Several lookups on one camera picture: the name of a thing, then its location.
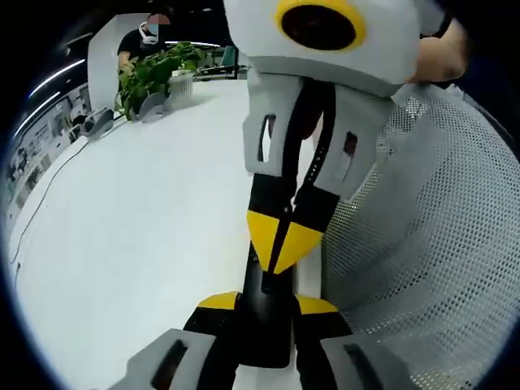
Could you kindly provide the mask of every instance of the black shirt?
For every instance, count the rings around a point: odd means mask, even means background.
[[[145,35],[151,37],[153,34],[148,31],[144,31]],[[132,30],[127,35],[124,36],[123,40],[119,44],[119,48],[117,50],[117,54],[122,51],[127,51],[130,53],[130,59],[134,57],[139,57],[139,59],[143,59],[149,55],[158,53],[161,50],[166,49],[166,42],[159,39],[155,45],[145,45],[143,43],[143,37],[139,33],[139,30]]]

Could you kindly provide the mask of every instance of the green plant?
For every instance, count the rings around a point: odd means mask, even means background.
[[[143,59],[132,58],[132,69],[119,71],[120,104],[116,97],[116,110],[127,119],[132,119],[131,110],[138,113],[148,95],[157,92],[166,95],[170,93],[168,81],[173,71],[195,71],[197,61],[203,58],[204,52],[189,42],[179,42],[169,50],[161,50]]]

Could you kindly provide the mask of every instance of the yellow circle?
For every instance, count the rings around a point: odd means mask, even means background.
[[[319,6],[325,7],[330,10],[333,10],[340,15],[344,16],[349,22],[353,25],[354,32],[356,33],[356,37],[352,41],[352,43],[343,49],[339,50],[328,50],[328,51],[346,51],[352,50],[356,47],[359,47],[366,38],[366,23],[363,19],[362,15],[359,13],[358,9],[355,6],[348,4],[345,0],[281,0],[278,3],[278,7],[275,13],[275,22],[276,27],[291,41],[294,41],[282,28],[282,19],[284,15],[297,7],[301,6]]]

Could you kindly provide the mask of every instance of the white desk surface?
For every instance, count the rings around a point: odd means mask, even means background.
[[[20,247],[16,295],[28,329],[68,388],[105,389],[127,360],[199,301],[241,290],[251,176],[241,127],[245,81],[194,85],[196,106],[154,123],[124,123],[88,143],[56,176]],[[53,163],[11,235],[14,255]],[[308,167],[312,143],[302,147]],[[319,259],[308,261],[319,280]],[[14,266],[10,266],[14,275]],[[305,283],[319,293],[319,282]],[[241,367],[236,389],[299,388],[293,367]]]

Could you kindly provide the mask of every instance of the black circular lens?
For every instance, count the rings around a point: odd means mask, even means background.
[[[293,41],[316,50],[341,50],[356,38],[350,20],[325,6],[297,6],[287,11],[282,29]]]

